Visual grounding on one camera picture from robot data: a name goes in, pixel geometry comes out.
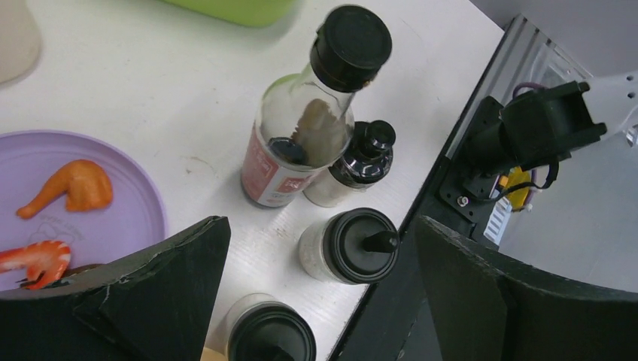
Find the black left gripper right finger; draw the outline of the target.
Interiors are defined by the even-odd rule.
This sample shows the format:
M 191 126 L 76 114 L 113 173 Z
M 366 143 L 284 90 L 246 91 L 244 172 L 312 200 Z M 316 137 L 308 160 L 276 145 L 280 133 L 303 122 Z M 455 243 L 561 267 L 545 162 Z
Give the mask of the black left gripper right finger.
M 636 293 L 543 271 L 430 217 L 415 243 L 446 360 L 635 360 Z

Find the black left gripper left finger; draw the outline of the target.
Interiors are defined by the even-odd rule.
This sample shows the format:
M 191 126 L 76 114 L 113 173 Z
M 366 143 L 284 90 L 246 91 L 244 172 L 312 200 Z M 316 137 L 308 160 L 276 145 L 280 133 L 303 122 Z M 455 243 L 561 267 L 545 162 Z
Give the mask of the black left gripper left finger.
M 3 360 L 198 360 L 231 229 L 207 217 L 41 290 L 1 294 Z

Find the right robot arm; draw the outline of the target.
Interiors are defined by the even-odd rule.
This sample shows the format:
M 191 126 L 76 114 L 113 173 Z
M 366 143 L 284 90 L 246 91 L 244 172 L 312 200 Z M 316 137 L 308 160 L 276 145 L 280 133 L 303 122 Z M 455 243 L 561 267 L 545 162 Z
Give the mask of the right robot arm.
M 527 91 L 489 116 L 463 152 L 484 174 L 551 165 L 637 124 L 637 72 Z

